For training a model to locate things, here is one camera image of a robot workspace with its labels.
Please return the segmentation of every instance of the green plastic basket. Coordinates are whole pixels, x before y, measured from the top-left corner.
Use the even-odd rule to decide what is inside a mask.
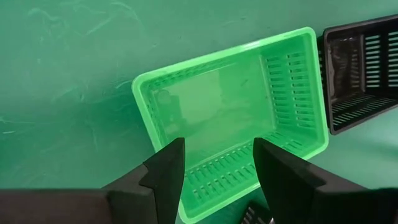
[[[259,187],[253,138],[304,159],[328,144],[317,42],[308,27],[142,74],[132,90],[156,151],[185,137],[185,223]]]

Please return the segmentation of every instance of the green surface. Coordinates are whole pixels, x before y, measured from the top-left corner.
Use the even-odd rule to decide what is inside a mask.
[[[388,16],[395,0],[0,2],[0,187],[102,187],[154,153],[138,74],[310,26]],[[312,162],[398,187],[398,111],[339,136]],[[201,223],[233,223],[255,190]]]
[[[155,150],[185,137],[183,222],[196,223],[259,187],[255,137],[306,159],[327,147],[316,42],[303,28],[133,81]]]

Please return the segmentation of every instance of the green table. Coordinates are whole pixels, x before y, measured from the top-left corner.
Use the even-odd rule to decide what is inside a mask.
[[[131,93],[140,73],[299,27],[398,12],[394,0],[0,2],[0,187],[101,187],[153,149]],[[311,162],[366,187],[398,186],[392,110]],[[257,190],[203,223],[237,221]]]

